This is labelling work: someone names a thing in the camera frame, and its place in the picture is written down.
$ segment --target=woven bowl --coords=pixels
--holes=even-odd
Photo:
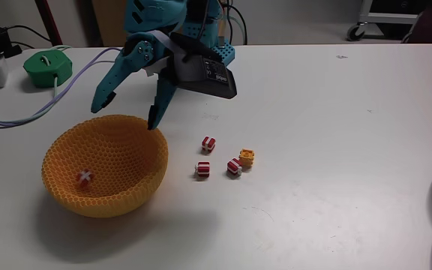
[[[137,117],[108,115],[63,133],[43,161],[43,183],[65,208],[87,217],[109,218],[141,206],[158,189],[168,163],[159,130]],[[94,178],[81,187],[78,174]]]

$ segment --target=small block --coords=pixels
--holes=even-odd
[[[92,173],[89,169],[83,169],[81,172],[78,172],[76,176],[76,183],[81,187],[84,188],[85,186],[89,185],[89,182],[94,179],[95,175]]]
[[[196,174],[201,177],[209,176],[209,162],[208,161],[200,161],[195,166]]]
[[[239,152],[239,161],[241,161],[244,166],[251,167],[254,161],[254,151],[243,148]]]
[[[206,136],[202,141],[201,145],[203,150],[211,153],[216,146],[216,139]]]
[[[228,162],[228,172],[232,173],[234,176],[240,176],[243,172],[242,163],[237,158],[233,158]]]

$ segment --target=white table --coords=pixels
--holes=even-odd
[[[79,71],[100,51],[65,52]],[[1,119],[51,97],[22,68],[34,52],[9,60]],[[41,163],[77,123],[147,117],[157,78],[144,72],[90,112],[109,68],[92,67],[43,118],[0,130],[0,269],[432,269],[432,46],[238,47],[238,95],[178,91],[160,123],[163,184],[142,208],[101,220],[56,204]],[[208,157],[205,135],[217,139]],[[255,164],[230,180],[243,147]],[[194,181],[197,161],[211,161],[208,181]]]

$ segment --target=teal robot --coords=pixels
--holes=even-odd
[[[127,0],[127,41],[97,86],[91,111],[106,107],[115,98],[116,88],[143,68],[158,73],[156,96],[148,114],[149,130],[159,125],[177,88],[222,98],[236,96],[233,75],[226,69],[235,50],[227,40],[218,40],[218,20],[223,13],[219,1]],[[212,76],[221,71],[218,65],[223,66],[223,75]]]

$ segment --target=orange cube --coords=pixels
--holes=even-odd
[[[239,152],[239,161],[241,161],[241,163],[246,166],[246,167],[251,167],[253,166],[253,161],[254,161],[254,151],[250,150],[250,149],[242,149]]]

